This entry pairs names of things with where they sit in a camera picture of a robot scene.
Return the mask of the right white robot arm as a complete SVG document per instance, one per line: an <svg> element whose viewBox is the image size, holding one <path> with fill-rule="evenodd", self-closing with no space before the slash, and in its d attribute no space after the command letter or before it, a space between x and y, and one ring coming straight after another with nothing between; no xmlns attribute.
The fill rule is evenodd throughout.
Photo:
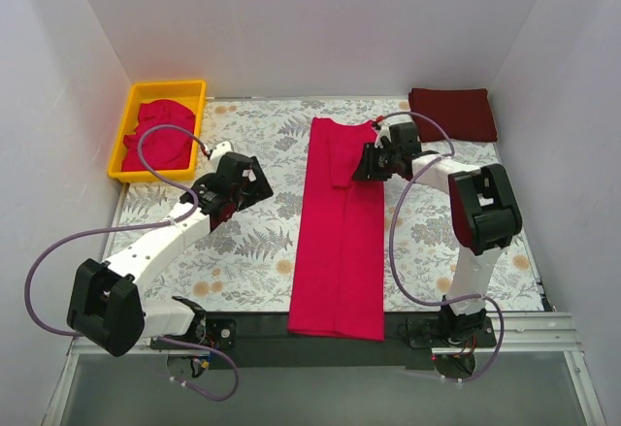
<svg viewBox="0 0 621 426"><path fill-rule="evenodd" d="M449 198L458 261L448 292L428 303L432 313L409 323L406 334L424 346L461 345L488 330L487 289L502 251L522 230L519 211L504 166L478 167L446 154L424 150L419 116L400 112L373 122L376 138L366 143L354 180L387 181L393 176L431 187Z"/></svg>

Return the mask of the bright red t-shirt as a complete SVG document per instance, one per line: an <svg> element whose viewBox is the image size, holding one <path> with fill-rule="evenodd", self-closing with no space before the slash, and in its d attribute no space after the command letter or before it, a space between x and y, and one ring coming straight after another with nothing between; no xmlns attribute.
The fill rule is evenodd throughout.
<svg viewBox="0 0 621 426"><path fill-rule="evenodd" d="M368 122L311 123L291 333L384 339L384 184L353 177L374 138Z"/></svg>

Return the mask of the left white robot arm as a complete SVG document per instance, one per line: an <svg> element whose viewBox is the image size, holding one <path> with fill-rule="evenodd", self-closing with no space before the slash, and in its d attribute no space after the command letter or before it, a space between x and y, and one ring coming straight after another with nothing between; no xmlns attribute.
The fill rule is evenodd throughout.
<svg viewBox="0 0 621 426"><path fill-rule="evenodd" d="M206 312L183 297L149 303L145 292L189 246L272 195L256 157L233 151L217 155L214 172L180 196L162 226L102 262L80 264L68 325L115 357L145 338L171 337L187 348L199 346L207 335Z"/></svg>

